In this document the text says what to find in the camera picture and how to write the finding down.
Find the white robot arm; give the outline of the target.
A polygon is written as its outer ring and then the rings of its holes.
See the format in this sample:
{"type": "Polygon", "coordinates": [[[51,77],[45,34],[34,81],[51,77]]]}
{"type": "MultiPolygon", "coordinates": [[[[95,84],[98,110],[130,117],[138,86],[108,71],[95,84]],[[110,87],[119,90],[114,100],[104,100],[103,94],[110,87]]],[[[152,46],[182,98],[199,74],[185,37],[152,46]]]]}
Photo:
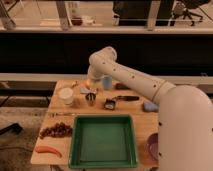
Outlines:
{"type": "Polygon", "coordinates": [[[159,106],[159,171],[213,171],[213,103],[200,89],[176,86],[116,62],[108,46],[89,57],[88,78],[109,75],[159,106]]]}

